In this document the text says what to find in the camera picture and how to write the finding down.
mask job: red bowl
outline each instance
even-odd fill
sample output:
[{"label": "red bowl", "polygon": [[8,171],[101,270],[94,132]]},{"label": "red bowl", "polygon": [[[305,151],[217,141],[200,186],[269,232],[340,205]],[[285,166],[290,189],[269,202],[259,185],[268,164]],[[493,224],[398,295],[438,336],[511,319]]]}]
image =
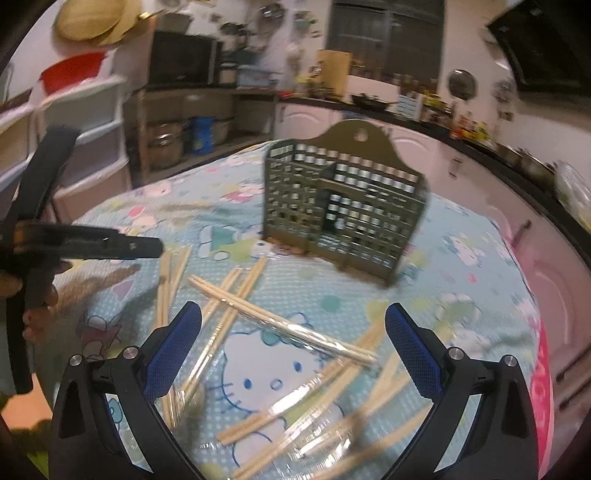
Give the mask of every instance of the red bowl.
[{"label": "red bowl", "polygon": [[41,81],[46,94],[49,95],[82,80],[96,77],[104,58],[104,51],[83,53],[45,69],[41,73]]}]

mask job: table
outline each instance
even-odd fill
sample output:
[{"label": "table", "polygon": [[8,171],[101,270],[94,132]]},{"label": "table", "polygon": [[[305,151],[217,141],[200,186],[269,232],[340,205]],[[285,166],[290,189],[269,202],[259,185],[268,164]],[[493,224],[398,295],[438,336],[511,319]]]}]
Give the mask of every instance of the table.
[{"label": "table", "polygon": [[[85,214],[79,223],[111,226],[128,235],[158,236],[173,250],[190,244],[193,250],[185,274],[198,274],[216,284],[237,264],[249,267],[257,258],[269,256],[250,301],[348,342],[354,342],[372,322],[383,321],[385,307],[399,301],[417,324],[447,331],[445,343],[460,346],[473,358],[498,361],[506,353],[516,356],[528,385],[537,382],[545,388],[543,394],[535,386],[530,390],[538,427],[543,424],[538,431],[551,432],[551,390],[543,359],[545,342],[540,342],[540,315],[496,226],[487,218],[431,195],[396,284],[386,289],[361,281],[327,261],[293,255],[259,239],[262,172],[268,147],[269,143],[258,145],[114,197]],[[60,321],[35,357],[37,375],[50,404],[72,354],[82,351],[89,358],[106,358],[147,338],[155,316],[157,282],[157,260],[78,261],[56,279]],[[203,306],[207,298],[183,282],[171,315],[188,300]],[[178,381],[188,375],[217,318],[199,336]],[[392,351],[386,338],[377,349],[381,364]],[[292,391],[326,361],[325,356],[289,339],[263,331],[245,319],[238,320],[224,351],[204,379],[204,411],[189,415],[176,434],[177,440],[208,478],[226,478],[281,436],[297,415],[288,413],[228,447],[216,445],[215,434]],[[357,408],[375,378],[375,371],[361,373],[330,406],[324,421],[330,424]],[[394,401],[371,417],[359,443],[377,441],[427,405],[414,386],[407,385]],[[471,399],[442,466],[457,456],[476,405],[477,399]],[[146,467],[117,400],[110,397],[109,406],[130,457]],[[547,434],[542,442],[545,450],[541,456],[549,449],[549,437]],[[355,478],[379,479],[409,440],[360,467]],[[287,463],[277,460],[258,478],[283,475]],[[291,467],[309,468],[293,462]]]}]

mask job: blue clamp pad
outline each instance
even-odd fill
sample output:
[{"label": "blue clamp pad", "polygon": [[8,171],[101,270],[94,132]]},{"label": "blue clamp pad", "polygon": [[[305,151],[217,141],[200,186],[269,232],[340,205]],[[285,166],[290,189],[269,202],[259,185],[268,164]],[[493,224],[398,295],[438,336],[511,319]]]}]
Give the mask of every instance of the blue clamp pad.
[{"label": "blue clamp pad", "polygon": [[436,401],[443,392],[441,365],[421,338],[421,330],[399,303],[386,310],[386,333],[421,396]]},{"label": "blue clamp pad", "polygon": [[149,403],[165,396],[201,330],[201,309],[188,301],[167,329],[167,336],[146,368],[144,395]]}]

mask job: cutting board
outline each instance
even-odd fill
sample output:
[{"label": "cutting board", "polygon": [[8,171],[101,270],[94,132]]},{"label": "cutting board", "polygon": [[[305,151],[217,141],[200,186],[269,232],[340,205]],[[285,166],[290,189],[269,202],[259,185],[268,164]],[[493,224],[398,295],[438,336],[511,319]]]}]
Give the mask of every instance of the cutting board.
[{"label": "cutting board", "polygon": [[320,80],[331,87],[335,95],[345,94],[352,57],[346,51],[318,50],[316,52],[316,63],[322,62]]}]

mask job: hand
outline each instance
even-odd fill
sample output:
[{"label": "hand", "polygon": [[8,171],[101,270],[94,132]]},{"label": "hand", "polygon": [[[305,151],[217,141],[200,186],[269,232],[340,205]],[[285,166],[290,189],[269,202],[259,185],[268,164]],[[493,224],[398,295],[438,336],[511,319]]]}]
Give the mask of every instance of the hand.
[{"label": "hand", "polygon": [[[69,262],[60,262],[56,274],[64,273],[72,267]],[[22,280],[0,270],[0,297],[9,298],[16,295],[22,288]],[[29,342],[42,342],[47,334],[47,328],[53,323],[53,307],[57,305],[58,295],[56,288],[51,287],[43,297],[43,307],[27,310],[22,316],[26,325],[22,336]]]}]

